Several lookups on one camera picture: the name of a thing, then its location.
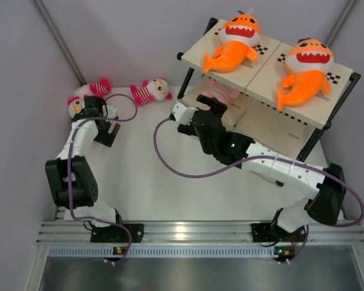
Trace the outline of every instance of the cable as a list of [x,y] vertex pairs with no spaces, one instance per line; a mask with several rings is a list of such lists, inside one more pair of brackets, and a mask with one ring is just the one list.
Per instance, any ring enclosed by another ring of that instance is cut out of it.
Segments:
[[[284,162],[286,164],[293,164],[294,161],[292,160],[288,160],[288,159],[283,159],[283,158],[276,158],[274,156],[249,156],[247,158],[244,158],[244,159],[241,159],[239,161],[236,161],[226,167],[223,167],[222,169],[220,170],[216,170],[212,173],[207,173],[207,174],[201,174],[201,175],[189,175],[189,174],[185,174],[185,173],[181,173],[175,169],[173,169],[165,160],[164,158],[161,156],[160,152],[159,152],[159,148],[158,148],[158,143],[157,143],[157,134],[158,134],[158,131],[159,131],[159,128],[162,126],[162,124],[164,124],[165,122],[168,122],[170,121],[171,119],[170,118],[166,118],[164,120],[162,120],[161,122],[159,122],[159,124],[155,127],[155,130],[153,132],[153,146],[155,147],[155,152],[157,153],[157,156],[159,157],[159,160],[162,162],[162,164],[168,169],[170,170],[172,173],[178,175],[178,176],[181,176],[183,178],[190,178],[190,179],[201,179],[201,178],[208,178],[208,177],[211,177],[211,176],[214,176],[214,175],[217,175],[219,173],[222,173],[226,170],[229,170],[237,165],[240,165],[244,162],[248,162],[248,161],[253,161],[255,159],[276,159],[277,161],[280,161],[280,162]],[[359,197],[359,195],[356,193],[356,191],[354,189],[352,189],[352,187],[350,187],[349,185],[347,185],[345,182],[341,181],[340,179],[336,178],[335,176],[329,174],[329,173],[326,173],[325,171],[323,170],[320,170],[320,169],[317,169],[317,168],[314,168],[314,167],[311,167],[311,166],[308,166],[306,164],[301,164],[299,162],[295,162],[294,163],[295,166],[297,167],[300,167],[300,168],[303,168],[303,169],[306,169],[306,170],[310,170],[310,171],[313,171],[313,172],[317,172],[319,174],[322,174],[322,175],[325,175],[326,177],[328,177],[329,179],[332,179],[333,181],[339,183],[342,187],[344,187],[345,189],[347,189],[349,192],[352,193],[352,195],[356,198],[357,202],[359,203],[360,205],[360,209],[361,209],[361,214],[359,216],[359,218],[357,218],[355,221],[353,222],[349,222],[349,223],[344,223],[344,224],[334,224],[334,225],[328,225],[328,226],[331,226],[331,227],[349,227],[349,226],[354,226],[354,225],[357,225],[358,223],[360,223],[363,218],[364,218],[364,203],[362,201],[362,199]]]
[[128,235],[128,246],[127,246],[127,249],[124,252],[123,257],[118,262],[116,262],[116,263],[120,263],[120,262],[122,262],[126,258],[126,256],[128,255],[129,249],[131,247],[131,244],[132,244],[132,235],[131,235],[131,233],[122,224],[118,224],[118,223],[115,223],[115,222],[106,221],[106,220],[99,219],[99,218],[92,217],[92,216],[76,217],[75,214],[74,214],[74,209],[73,209],[73,185],[72,185],[72,176],[71,176],[71,172],[72,172],[73,143],[74,143],[74,140],[75,140],[75,136],[77,135],[78,130],[79,130],[79,128],[81,126],[83,126],[85,123],[87,123],[89,121],[93,121],[93,120],[106,120],[106,121],[111,121],[111,122],[127,122],[127,121],[133,120],[136,117],[136,115],[138,114],[138,106],[137,106],[136,102],[131,97],[129,97],[129,96],[125,95],[125,94],[119,94],[119,93],[113,94],[113,95],[110,95],[105,100],[107,101],[108,99],[110,99],[112,97],[115,97],[115,96],[123,96],[123,97],[128,98],[129,100],[131,100],[132,103],[135,105],[135,113],[133,114],[132,117],[127,118],[127,119],[114,119],[114,118],[107,118],[107,117],[102,117],[102,116],[99,116],[99,117],[91,117],[91,118],[85,119],[83,122],[81,122],[78,125],[78,127],[73,132],[72,139],[71,139],[70,145],[69,145],[69,154],[67,156],[67,173],[68,173],[68,175],[67,175],[67,184],[68,184],[68,188],[69,188],[69,210],[70,210],[70,214],[71,214],[71,216],[72,216],[72,218],[74,220],[84,220],[84,219],[85,220],[94,220],[94,221],[98,221],[100,223],[110,224],[111,226],[117,226],[117,227],[123,229],[127,233],[127,235]]
[[306,225],[305,240],[303,241],[302,246],[299,248],[299,251],[295,254],[293,259],[290,260],[290,262],[293,262],[295,260],[295,258],[299,257],[299,255],[302,253],[302,250],[305,248],[305,245],[306,245],[306,242],[308,241],[308,238],[309,238],[309,225]]
[[94,226],[93,226],[93,224],[90,222],[90,220],[85,220],[85,221],[84,221],[84,228],[85,228],[86,230],[90,231],[90,232],[94,232],[94,230],[93,230]]
[[279,241],[273,242],[272,244],[261,244],[259,243],[259,245],[261,245],[262,247],[273,247],[275,245],[277,245],[279,243]]

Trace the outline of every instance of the plush toy mouth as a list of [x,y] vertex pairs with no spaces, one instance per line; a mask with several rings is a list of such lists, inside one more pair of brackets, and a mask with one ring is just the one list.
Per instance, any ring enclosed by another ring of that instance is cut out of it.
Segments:
[[330,55],[323,52],[303,52],[297,53],[297,60],[299,62],[326,64],[330,60]]
[[225,29],[227,35],[244,36],[245,38],[251,38],[255,34],[255,30],[247,26],[229,26]]

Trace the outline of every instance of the two-tier shelf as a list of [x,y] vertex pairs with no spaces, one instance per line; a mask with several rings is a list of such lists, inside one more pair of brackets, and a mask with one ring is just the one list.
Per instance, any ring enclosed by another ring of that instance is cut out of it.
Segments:
[[304,161],[324,131],[330,128],[360,75],[353,69],[334,63],[326,75],[331,83],[330,94],[319,93],[303,106],[285,107],[279,112],[275,108],[276,92],[288,75],[285,56],[292,47],[262,35],[255,47],[260,54],[256,63],[246,59],[232,72],[209,72],[185,94],[194,70],[203,73],[204,55],[212,55],[220,46],[218,32],[225,23],[225,20],[211,18],[204,36],[186,53],[178,54],[177,58],[190,67],[178,99],[189,106],[207,109],[205,104],[197,101],[197,97],[208,89],[209,78],[237,89],[239,97],[228,104],[223,115],[227,130],[250,136],[276,152]]

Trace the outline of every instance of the stuffed animal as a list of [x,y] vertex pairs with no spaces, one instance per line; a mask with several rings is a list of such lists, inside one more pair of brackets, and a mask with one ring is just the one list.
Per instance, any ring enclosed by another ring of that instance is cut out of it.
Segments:
[[279,111],[284,106],[301,106],[308,102],[320,89],[326,94],[330,92],[326,74],[334,62],[333,53],[322,42],[306,38],[286,56],[286,68],[290,75],[285,77],[277,91],[277,107]]
[[169,85],[163,79],[153,79],[149,82],[144,80],[141,88],[132,84],[130,89],[135,102],[139,106],[145,105],[146,103],[154,100],[163,101],[165,99],[172,98]]
[[213,54],[206,54],[203,71],[226,73],[236,69],[245,58],[256,62],[258,53],[254,47],[260,42],[260,24],[249,14],[240,14],[225,23],[219,32],[221,45]]
[[220,84],[214,79],[209,79],[207,83],[209,85],[209,90],[206,90],[201,94],[209,98],[216,98],[225,105],[228,105],[230,99],[236,99],[240,94],[240,91]]
[[101,78],[98,83],[83,85],[74,92],[74,97],[67,101],[68,111],[71,118],[74,117],[85,107],[84,98],[88,96],[97,96],[103,98],[111,90],[107,78]]
[[74,97],[84,98],[87,96],[104,97],[111,90],[109,81],[107,78],[101,78],[98,83],[91,83],[83,85],[74,92]]
[[83,97],[75,96],[67,101],[68,111],[71,118],[73,118],[78,112],[85,108],[85,100]]

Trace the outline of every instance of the white backdrop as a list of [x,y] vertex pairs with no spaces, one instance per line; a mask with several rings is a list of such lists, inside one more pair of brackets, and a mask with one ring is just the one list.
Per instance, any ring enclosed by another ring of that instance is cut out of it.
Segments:
[[203,34],[211,17],[254,8],[262,32],[288,44],[324,41],[342,0],[44,0],[87,82],[114,86],[163,77],[180,84],[187,68],[176,55]]

